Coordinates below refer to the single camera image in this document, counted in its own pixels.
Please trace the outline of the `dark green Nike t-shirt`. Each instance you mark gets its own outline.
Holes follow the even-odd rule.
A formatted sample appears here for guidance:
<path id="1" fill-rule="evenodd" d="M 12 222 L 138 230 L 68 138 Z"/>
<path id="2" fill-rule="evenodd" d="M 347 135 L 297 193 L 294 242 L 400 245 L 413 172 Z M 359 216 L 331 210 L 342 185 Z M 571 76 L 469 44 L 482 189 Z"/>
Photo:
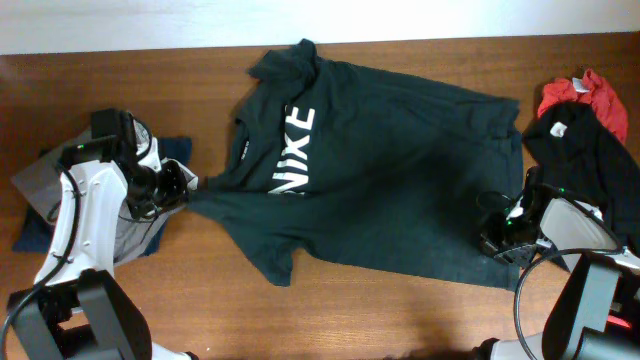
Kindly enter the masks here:
<path id="1" fill-rule="evenodd" d="M 273 285 L 293 252 L 338 264 L 511 290 L 517 269 L 479 247 L 480 202 L 523 182 L 514 99 L 271 50 L 235 114 L 225 170 L 188 204 L 221 224 Z"/>

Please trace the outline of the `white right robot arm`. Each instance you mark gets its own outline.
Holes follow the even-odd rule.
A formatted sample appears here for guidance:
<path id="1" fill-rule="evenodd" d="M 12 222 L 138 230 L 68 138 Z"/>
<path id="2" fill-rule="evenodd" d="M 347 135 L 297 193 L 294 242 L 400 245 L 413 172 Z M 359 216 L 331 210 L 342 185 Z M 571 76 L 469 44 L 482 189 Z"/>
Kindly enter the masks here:
<path id="1" fill-rule="evenodd" d="M 513 317 L 516 339 L 489 339 L 479 359 L 636 359 L 639 356 L 639 258 L 604 223 L 584 196 L 543 188 L 494 212 L 482 232 L 484 252 L 517 265 Z M 546 261 L 569 277 L 542 332 L 522 329 L 524 285 Z"/>

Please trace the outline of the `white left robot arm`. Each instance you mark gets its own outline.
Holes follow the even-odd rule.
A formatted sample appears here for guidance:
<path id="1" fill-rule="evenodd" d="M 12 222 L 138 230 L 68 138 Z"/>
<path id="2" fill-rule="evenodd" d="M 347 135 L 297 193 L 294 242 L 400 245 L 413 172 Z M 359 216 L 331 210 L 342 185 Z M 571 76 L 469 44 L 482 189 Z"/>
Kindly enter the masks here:
<path id="1" fill-rule="evenodd" d="M 194 359 L 152 340 L 114 266 L 121 210 L 154 225 L 188 202 L 197 176 L 161 157 L 147 125 L 115 108 L 92 113 L 90 140 L 65 147 L 56 169 L 52 242 L 33 285 L 10 295 L 1 333 L 14 332 L 31 359 Z"/>

